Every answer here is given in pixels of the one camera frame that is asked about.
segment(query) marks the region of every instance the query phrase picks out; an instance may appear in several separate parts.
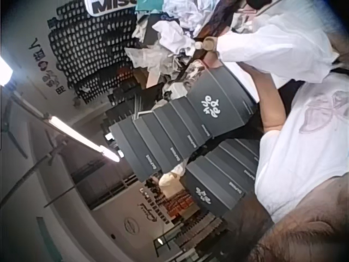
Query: metal rod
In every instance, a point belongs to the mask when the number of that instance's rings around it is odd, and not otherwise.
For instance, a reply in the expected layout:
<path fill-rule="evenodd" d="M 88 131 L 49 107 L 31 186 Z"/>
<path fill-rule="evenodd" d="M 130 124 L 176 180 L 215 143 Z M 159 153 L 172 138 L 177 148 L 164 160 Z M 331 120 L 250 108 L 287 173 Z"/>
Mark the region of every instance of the metal rod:
<path fill-rule="evenodd" d="M 39 161 L 37 161 L 10 189 L 10 191 L 4 196 L 4 198 L 0 202 L 0 210 L 7 203 L 7 201 L 13 196 L 13 194 L 23 185 L 30 177 L 35 173 L 35 171 L 41 166 L 42 163 L 45 163 L 47 160 L 51 159 L 52 156 L 59 150 L 61 150 L 64 146 L 66 146 L 67 142 L 63 140 L 57 147 L 52 149 L 48 154 L 42 157 Z"/>

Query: white sleeve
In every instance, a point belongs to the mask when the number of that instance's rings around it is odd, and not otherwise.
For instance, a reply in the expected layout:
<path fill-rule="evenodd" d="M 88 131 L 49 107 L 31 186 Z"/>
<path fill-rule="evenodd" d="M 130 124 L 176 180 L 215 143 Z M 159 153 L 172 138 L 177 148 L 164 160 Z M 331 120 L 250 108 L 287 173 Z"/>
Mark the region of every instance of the white sleeve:
<path fill-rule="evenodd" d="M 280 134 L 279 130 L 271 130 L 269 132 L 266 132 L 261 139 L 260 161 L 258 163 L 258 169 L 257 169 L 257 175 L 256 175 L 256 187 L 257 187 L 258 181 L 261 179 L 261 176 L 263 175 L 264 170 L 268 165 L 269 159 L 274 150 L 275 143 L 279 138 L 279 134 Z"/>

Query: dark gray box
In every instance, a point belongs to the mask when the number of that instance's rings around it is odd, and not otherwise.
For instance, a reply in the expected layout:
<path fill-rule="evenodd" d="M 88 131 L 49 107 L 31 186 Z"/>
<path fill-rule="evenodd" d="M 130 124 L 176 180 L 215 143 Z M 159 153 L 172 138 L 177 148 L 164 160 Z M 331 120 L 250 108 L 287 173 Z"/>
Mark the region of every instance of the dark gray box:
<path fill-rule="evenodd" d="M 255 177 L 258 168 L 258 159 L 246 147 L 235 139 L 227 139 L 219 145 L 232 158 L 241 163 Z"/>
<path fill-rule="evenodd" d="M 256 174 L 243 166 L 224 149 L 217 147 L 208 153 L 206 158 L 227 176 L 234 185 L 241 188 L 244 193 L 254 190 Z"/>
<path fill-rule="evenodd" d="M 160 171 L 160 165 L 141 138 L 131 118 L 126 118 L 109 129 L 141 182 Z"/>
<path fill-rule="evenodd" d="M 214 137 L 245 125 L 256 110 L 254 100 L 224 66 L 202 73 L 187 98 Z"/>
<path fill-rule="evenodd" d="M 197 203 L 216 216 L 222 216 L 233 209 L 244 196 L 239 185 L 233 184 L 229 177 L 205 157 L 191 162 L 181 180 Z"/>
<path fill-rule="evenodd" d="M 183 157 L 153 113 L 136 119 L 134 124 L 163 173 L 170 172 L 183 161 Z"/>
<path fill-rule="evenodd" d="M 172 100 L 170 104 L 199 146 L 202 146 L 212 137 L 187 97 L 180 97 Z"/>
<path fill-rule="evenodd" d="M 253 139 L 235 139 L 236 142 L 244 146 L 248 151 L 254 155 L 254 159 L 259 161 L 260 158 L 260 141 Z"/>
<path fill-rule="evenodd" d="M 190 157 L 199 148 L 199 145 L 170 104 L 155 109 L 153 113 L 183 159 Z"/>

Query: plastic bag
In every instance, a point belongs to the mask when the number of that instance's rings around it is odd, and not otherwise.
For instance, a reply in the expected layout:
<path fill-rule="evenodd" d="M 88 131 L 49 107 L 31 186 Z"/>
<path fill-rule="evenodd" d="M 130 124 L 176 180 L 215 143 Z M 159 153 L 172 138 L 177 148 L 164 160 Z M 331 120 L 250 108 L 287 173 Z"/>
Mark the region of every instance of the plastic bag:
<path fill-rule="evenodd" d="M 261 15 L 252 28 L 253 33 L 228 32 L 218 38 L 223 62 L 245 62 L 281 78 L 319 83 L 338 57 L 321 29 L 308 30 L 290 14 Z"/>
<path fill-rule="evenodd" d="M 175 73 L 178 72 L 176 57 L 157 43 L 151 48 L 126 47 L 125 52 L 131 58 L 134 68 L 147 68 L 149 72 L 155 70 L 165 75 L 171 75 L 171 78 L 175 78 Z"/>

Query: merchandise display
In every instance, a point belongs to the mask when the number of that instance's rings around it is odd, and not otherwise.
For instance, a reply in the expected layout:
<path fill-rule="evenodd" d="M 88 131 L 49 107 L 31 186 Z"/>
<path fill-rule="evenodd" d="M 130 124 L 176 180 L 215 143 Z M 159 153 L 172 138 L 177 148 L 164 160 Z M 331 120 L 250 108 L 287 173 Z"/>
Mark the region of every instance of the merchandise display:
<path fill-rule="evenodd" d="M 92 17 L 83 0 L 75 0 L 57 8 L 57 15 L 49 34 L 57 68 L 86 104 L 132 76 L 118 71 L 133 69 L 124 48 L 136 45 L 134 8 Z"/>

